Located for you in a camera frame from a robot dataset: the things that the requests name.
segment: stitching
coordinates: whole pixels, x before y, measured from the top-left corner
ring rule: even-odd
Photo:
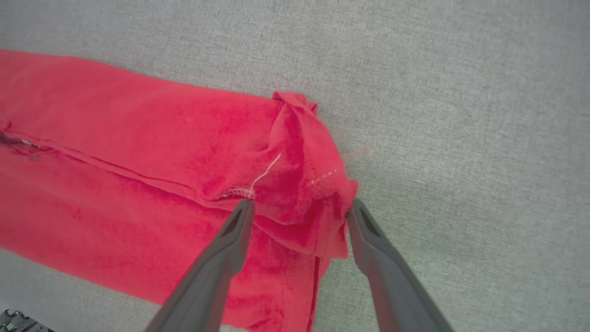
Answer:
[[[258,180],[260,180],[261,178],[263,178],[264,176],[266,176],[268,174],[268,172],[270,171],[270,168],[277,162],[277,160],[279,158],[281,158],[281,154],[278,154],[277,158],[275,158],[273,160],[273,162],[270,163],[270,165],[268,166],[266,171],[264,173],[262,173],[259,177],[257,177],[252,182],[252,184],[250,185],[250,189],[233,188],[233,189],[230,189],[230,190],[224,192],[223,194],[217,196],[216,198],[213,199],[213,201],[230,200],[230,199],[234,199],[234,198],[254,199],[256,197],[256,191],[254,191],[254,185],[256,184],[256,182],[258,182]]]
[[[333,174],[334,174],[334,173],[336,173],[336,172],[338,172],[338,170],[337,170],[337,169],[334,169],[333,171],[331,171],[331,172],[328,172],[328,173],[326,173],[326,174],[322,175],[321,177],[318,177],[318,178],[317,178],[317,179],[315,179],[315,180],[311,180],[311,182],[309,182],[309,184],[317,184],[318,182],[320,182],[320,180],[323,180],[323,179],[325,179],[326,177],[330,177],[331,175],[333,175]]]

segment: gray fabric surface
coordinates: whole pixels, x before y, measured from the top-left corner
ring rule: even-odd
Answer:
[[[0,6],[1,48],[260,96],[305,93],[343,155],[372,148],[349,176],[457,331],[590,330],[588,1]],[[75,278],[31,282],[76,303],[80,321],[116,307],[143,322],[155,310]],[[32,299],[22,310],[35,310]],[[353,260],[331,264],[314,328],[376,330]]]
[[[0,250],[0,297],[55,332],[142,331],[158,306]]]

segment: folded fabric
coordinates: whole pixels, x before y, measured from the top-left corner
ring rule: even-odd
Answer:
[[[319,279],[348,255],[357,190],[315,103],[74,57],[0,51],[0,63],[3,248],[161,304],[252,198],[223,323],[311,329]]]

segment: red terry cloth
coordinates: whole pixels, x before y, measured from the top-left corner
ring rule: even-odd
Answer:
[[[358,187],[315,103],[74,57],[0,63],[3,248],[161,304],[247,191],[257,215],[223,323],[311,330]]]

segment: crumpled fabric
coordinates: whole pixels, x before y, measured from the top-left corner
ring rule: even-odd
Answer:
[[[75,57],[0,63],[3,248],[162,304],[247,192],[256,217],[222,322],[311,330],[358,188],[315,103]]]

